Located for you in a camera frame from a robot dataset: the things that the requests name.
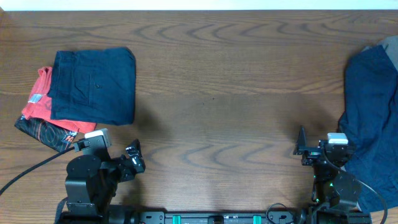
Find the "dark blue denim shorts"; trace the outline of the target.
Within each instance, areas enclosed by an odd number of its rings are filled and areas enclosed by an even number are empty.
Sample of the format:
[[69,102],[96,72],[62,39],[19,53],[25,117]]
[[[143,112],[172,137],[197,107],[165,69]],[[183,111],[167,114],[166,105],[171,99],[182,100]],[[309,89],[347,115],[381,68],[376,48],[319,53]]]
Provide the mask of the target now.
[[48,92],[52,119],[132,124],[135,93],[136,59],[128,48],[56,53]]

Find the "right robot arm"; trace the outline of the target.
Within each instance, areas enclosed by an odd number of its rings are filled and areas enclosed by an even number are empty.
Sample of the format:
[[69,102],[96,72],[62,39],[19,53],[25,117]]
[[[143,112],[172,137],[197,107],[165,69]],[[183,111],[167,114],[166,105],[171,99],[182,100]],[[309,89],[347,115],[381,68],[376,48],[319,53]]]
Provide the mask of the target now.
[[355,147],[344,133],[328,133],[317,146],[307,145],[305,129],[300,127],[293,151],[303,166],[313,169],[312,201],[334,210],[350,211],[357,204],[361,184],[342,167],[351,159]]

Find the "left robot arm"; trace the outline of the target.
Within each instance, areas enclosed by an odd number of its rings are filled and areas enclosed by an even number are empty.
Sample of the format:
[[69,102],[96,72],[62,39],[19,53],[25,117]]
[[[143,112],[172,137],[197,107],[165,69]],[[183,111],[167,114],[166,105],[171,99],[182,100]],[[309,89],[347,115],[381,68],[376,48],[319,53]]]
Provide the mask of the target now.
[[114,159],[103,136],[81,139],[74,148],[83,154],[67,165],[67,198],[58,204],[55,223],[128,223],[131,212],[122,210],[124,219],[118,221],[109,207],[118,184],[146,169],[139,140],[126,147],[126,156]]

